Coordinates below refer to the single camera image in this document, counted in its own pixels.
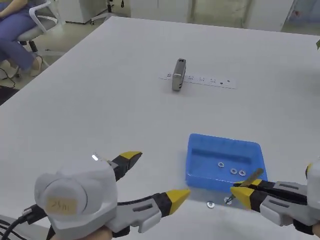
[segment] person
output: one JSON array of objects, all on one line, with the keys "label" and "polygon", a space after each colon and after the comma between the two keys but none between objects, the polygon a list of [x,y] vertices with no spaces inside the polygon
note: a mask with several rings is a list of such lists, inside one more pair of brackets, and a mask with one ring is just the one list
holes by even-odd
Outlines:
[{"label": "person", "polygon": [[[111,240],[112,231],[106,226],[100,227],[97,231],[89,234],[88,236],[81,238],[81,240]],[[60,240],[57,235],[54,235],[50,240]]]},{"label": "person", "polygon": [[[312,228],[314,235],[320,238],[320,223],[316,224]],[[112,231],[109,230],[106,226],[99,228],[97,231],[89,234],[88,236],[82,238],[81,240],[111,240]],[[51,240],[60,240],[54,235]]]},{"label": "person", "polygon": [[41,72],[42,57],[34,56],[17,41],[21,34],[36,26],[29,15],[33,6],[32,0],[0,2],[0,63],[10,63],[9,77],[19,69],[30,71],[33,77]]}]

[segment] black cable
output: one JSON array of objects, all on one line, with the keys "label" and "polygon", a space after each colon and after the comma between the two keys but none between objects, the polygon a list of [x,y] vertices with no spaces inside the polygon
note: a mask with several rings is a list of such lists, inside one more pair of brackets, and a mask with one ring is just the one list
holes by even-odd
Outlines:
[{"label": "black cable", "polygon": [[8,223],[7,221],[1,220],[1,219],[0,219],[0,224],[10,226],[10,223]]},{"label": "black cable", "polygon": [[14,228],[16,226],[18,226],[19,224],[22,224],[26,221],[27,221],[27,219],[25,216],[21,216],[17,220],[15,220],[10,226],[8,226],[7,230],[4,232],[1,240],[7,240],[7,238],[9,237],[9,234],[14,230]]},{"label": "black cable", "polygon": [[7,79],[9,79],[11,82],[13,82],[13,86],[10,88],[14,89],[16,87],[16,82],[13,81],[11,77],[9,77],[8,73],[3,68],[0,67],[0,70],[2,70],[5,73]]},{"label": "black cable", "polygon": [[[8,228],[5,227],[5,226],[1,226],[1,225],[0,225],[0,229],[7,230]],[[15,235],[17,238],[21,239],[21,240],[27,240],[26,238],[24,238],[23,236],[19,235],[19,234],[16,233],[15,231],[12,231],[11,233],[12,233],[13,235]]]},{"label": "black cable", "polygon": [[[2,232],[0,232],[0,236],[3,236],[4,234],[2,233]],[[6,238],[6,239],[8,239],[8,240],[11,240],[10,238]]]}]

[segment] label sticker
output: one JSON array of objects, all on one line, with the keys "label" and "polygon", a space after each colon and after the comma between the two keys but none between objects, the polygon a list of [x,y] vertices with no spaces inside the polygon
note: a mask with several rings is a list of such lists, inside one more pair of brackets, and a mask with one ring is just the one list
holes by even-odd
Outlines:
[{"label": "label sticker", "polygon": [[49,196],[46,201],[45,211],[48,214],[75,215],[77,213],[77,200],[65,197]]}]

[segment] white cabinet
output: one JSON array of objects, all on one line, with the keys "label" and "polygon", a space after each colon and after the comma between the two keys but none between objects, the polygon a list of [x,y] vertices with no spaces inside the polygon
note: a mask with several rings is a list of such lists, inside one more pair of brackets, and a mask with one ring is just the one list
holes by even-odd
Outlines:
[{"label": "white cabinet", "polygon": [[131,0],[131,17],[188,23],[193,0]]}]

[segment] led light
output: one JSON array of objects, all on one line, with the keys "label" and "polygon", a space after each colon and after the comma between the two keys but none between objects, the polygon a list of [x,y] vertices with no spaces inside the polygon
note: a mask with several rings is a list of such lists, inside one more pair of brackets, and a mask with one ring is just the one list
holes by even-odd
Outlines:
[{"label": "led light", "polygon": [[97,158],[97,156],[96,155],[92,155],[92,158],[93,158],[93,160],[95,160],[95,161],[98,161],[99,160],[99,158]]}]

